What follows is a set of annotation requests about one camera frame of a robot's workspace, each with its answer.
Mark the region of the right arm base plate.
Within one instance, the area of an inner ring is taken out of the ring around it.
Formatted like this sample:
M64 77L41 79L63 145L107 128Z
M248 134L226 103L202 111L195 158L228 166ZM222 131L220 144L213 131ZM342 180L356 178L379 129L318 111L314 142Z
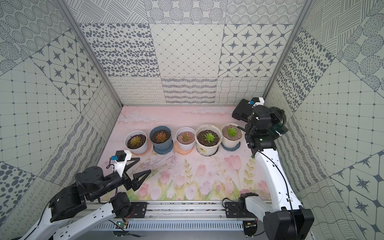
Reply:
M224 202L224 209L228 219L252 218L251 215L241 212L238 202Z

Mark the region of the white pot yellow-brown succulent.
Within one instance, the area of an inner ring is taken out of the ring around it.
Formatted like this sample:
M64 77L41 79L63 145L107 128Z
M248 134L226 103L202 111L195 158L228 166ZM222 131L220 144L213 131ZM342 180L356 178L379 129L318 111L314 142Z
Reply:
M126 136L125 147L135 155L143 155L149 150L149 139L143 131L133 131Z

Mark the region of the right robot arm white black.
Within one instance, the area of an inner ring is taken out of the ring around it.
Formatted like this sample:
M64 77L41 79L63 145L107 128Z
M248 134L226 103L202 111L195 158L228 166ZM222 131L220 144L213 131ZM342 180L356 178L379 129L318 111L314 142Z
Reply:
M304 240L314 223L314 215L305 209L289 184L281 166L275 140L284 135L284 110L254 105L243 131L252 158L256 159L266 178L272 203L267 204L257 194L241 194L239 203L264 225L270 240Z

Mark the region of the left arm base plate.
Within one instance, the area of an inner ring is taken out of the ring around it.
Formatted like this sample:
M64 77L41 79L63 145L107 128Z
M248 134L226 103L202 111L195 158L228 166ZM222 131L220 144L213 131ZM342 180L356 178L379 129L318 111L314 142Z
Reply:
M144 219L148 204L148 202L131 202L131 210L126 219Z

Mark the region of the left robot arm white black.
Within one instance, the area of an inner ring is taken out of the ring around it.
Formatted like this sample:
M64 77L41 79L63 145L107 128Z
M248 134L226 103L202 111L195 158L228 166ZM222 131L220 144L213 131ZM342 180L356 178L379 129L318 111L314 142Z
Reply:
M22 240L75 240L95 226L120 218L126 220L135 212L125 192L117 192L118 187L137 191L151 174L151 170L142 171L130 178L127 171L140 161L134 158L130 164L123 165L122 173L114 171L104 176L100 167L89 167L76 174L75 182L63 188L50 199L40 219L24 234ZM92 213L70 224L69 221L78 213L87 209L87 202L100 200L109 193L115 195Z

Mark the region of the white pot bright green succulent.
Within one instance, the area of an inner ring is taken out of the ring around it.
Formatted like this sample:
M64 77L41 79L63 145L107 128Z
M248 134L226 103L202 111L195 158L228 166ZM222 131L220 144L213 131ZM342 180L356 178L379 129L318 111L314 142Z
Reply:
M237 124L225 124L222 129L222 146L226 151L234 152L241 146L242 131Z

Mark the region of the blue-grey pot red succulent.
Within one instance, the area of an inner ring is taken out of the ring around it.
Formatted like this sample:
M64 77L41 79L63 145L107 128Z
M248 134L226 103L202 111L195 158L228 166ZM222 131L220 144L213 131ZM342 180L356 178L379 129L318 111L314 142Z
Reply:
M150 141L154 151L159 155L168 154L174 146L172 132L166 126L158 126L151 130Z

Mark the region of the dark green watering can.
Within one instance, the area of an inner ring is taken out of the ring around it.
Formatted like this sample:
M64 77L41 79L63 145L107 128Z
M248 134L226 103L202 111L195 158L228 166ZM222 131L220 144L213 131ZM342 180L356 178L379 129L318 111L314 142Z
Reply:
M276 114L250 115L247 117L246 126L237 126L237 129L255 138L269 136L275 140L289 131L285 123L286 119L280 119Z

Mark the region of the white pot pink succulent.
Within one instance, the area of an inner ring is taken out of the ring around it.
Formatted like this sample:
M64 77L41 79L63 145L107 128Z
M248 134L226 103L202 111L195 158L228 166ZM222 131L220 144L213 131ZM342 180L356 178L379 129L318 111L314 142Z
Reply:
M196 144L195 133L192 128L180 128L176 133L175 151L181 155L191 153Z

